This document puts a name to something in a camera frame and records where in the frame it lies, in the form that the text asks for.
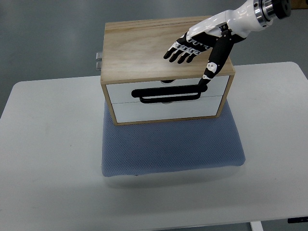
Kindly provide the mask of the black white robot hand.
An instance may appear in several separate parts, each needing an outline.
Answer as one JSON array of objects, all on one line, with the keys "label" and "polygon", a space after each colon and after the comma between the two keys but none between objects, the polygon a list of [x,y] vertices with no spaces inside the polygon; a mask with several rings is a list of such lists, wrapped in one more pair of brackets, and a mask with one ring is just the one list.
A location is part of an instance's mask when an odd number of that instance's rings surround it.
[{"label": "black white robot hand", "polygon": [[226,10],[189,28],[164,55],[169,62],[190,63],[211,49],[198,86],[204,88],[222,69],[235,43],[252,31],[261,31],[276,18],[272,0],[248,0],[236,10]]}]

